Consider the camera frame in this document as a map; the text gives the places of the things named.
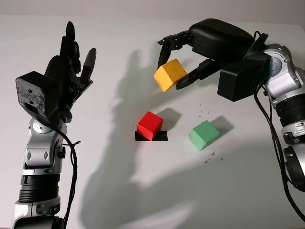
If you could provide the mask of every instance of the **red cube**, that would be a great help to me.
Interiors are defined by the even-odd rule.
[[[152,141],[162,127],[163,119],[148,111],[139,121],[137,131]]]

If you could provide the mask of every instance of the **white table surface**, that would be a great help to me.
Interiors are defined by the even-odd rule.
[[[49,60],[59,54],[68,20],[75,25],[81,62],[91,47],[97,49],[94,83],[74,105],[68,124],[71,141],[81,140],[69,228],[304,226],[286,199],[269,128],[252,97],[233,103],[218,96],[218,73],[166,93],[154,81],[161,48],[156,42],[196,21],[0,16],[0,227],[11,223],[29,139],[30,116],[18,104],[15,78],[30,71],[44,73]],[[251,34],[269,34],[268,43],[286,45],[295,65],[304,68],[301,27],[234,24]],[[178,58],[188,72],[204,60],[187,46],[171,58]],[[267,98],[260,98],[268,107]],[[136,124],[148,110],[164,117],[168,142],[134,140]],[[213,121],[223,136],[198,151],[187,135],[204,120]],[[60,182],[62,217],[71,175],[67,158]],[[304,210],[304,194],[294,189],[291,193]]]

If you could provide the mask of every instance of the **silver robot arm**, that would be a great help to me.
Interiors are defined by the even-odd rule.
[[[58,127],[64,134],[67,126]],[[63,229],[58,196],[62,160],[65,158],[63,137],[32,119],[30,140],[25,148],[21,190],[15,203],[12,229]]]
[[[265,87],[289,145],[283,149],[285,165],[294,187],[305,192],[305,71],[294,66],[290,51],[281,44],[267,45],[264,52],[271,56]]]

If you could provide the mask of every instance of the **black band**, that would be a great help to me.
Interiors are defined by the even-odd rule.
[[[138,131],[134,132],[134,138],[136,141],[149,141],[145,137],[143,137],[141,134],[138,133]],[[156,135],[156,137],[152,140],[154,142],[167,142],[167,131],[159,131]]]
[[[15,229],[64,229],[62,218],[56,216],[39,216],[21,218],[15,224]]]
[[[305,94],[296,95],[280,102],[276,105],[275,110],[283,127],[305,119]]]
[[[284,149],[284,155],[286,157],[286,167],[292,182],[295,187],[302,192],[305,192],[305,176],[302,170],[300,161],[298,160],[292,146]]]
[[[283,138],[288,145],[305,143],[305,135],[294,137],[292,132],[284,133]]]
[[[31,203],[56,198],[59,180],[59,174],[22,176],[19,202]]]

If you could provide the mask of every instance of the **yellow cube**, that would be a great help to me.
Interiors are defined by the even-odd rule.
[[[180,62],[174,59],[162,65],[153,77],[161,89],[166,92],[186,75],[187,73]]]

